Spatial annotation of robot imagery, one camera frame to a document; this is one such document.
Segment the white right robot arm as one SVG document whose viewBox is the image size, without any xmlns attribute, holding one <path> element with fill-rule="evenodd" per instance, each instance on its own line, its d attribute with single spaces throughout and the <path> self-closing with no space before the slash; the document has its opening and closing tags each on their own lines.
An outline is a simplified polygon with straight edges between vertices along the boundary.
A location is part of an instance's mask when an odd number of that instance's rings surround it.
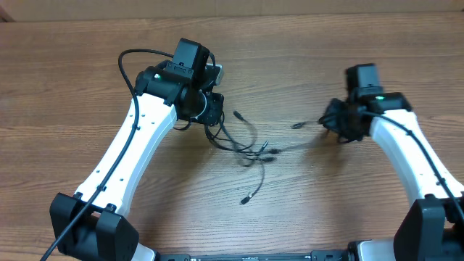
<svg viewBox="0 0 464 261">
<path fill-rule="evenodd" d="M 403 185 L 410 208 L 392 239 L 349 243 L 342 260 L 462 260 L 463 184 L 427 141 L 400 92 L 385 92 L 374 64 L 345 70 L 347 97 L 332 99 L 319 119 L 340 144 L 369 136 Z"/>
</svg>

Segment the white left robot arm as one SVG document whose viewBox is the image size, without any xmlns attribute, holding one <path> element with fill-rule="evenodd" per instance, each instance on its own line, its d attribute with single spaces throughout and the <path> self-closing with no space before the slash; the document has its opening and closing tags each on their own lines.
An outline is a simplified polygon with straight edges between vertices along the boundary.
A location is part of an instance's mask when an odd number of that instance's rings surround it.
<svg viewBox="0 0 464 261">
<path fill-rule="evenodd" d="M 129 223 L 131 203 L 151 158 L 178 120 L 217 125 L 224 97 L 213 92 L 223 68 L 210 50 L 182 38 L 174 54 L 129 83 L 130 108 L 89 177 L 68 196 L 58 193 L 49 214 L 54 250 L 78 260 L 158 260 Z"/>
</svg>

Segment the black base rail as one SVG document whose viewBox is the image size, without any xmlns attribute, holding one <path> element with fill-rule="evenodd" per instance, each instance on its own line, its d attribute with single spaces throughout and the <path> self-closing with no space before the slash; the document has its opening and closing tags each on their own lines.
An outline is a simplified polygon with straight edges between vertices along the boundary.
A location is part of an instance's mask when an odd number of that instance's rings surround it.
<svg viewBox="0 0 464 261">
<path fill-rule="evenodd" d="M 280 254 L 157 254 L 155 261 L 355 261 L 357 257 L 348 250 L 313 250 L 310 253 Z"/>
</svg>

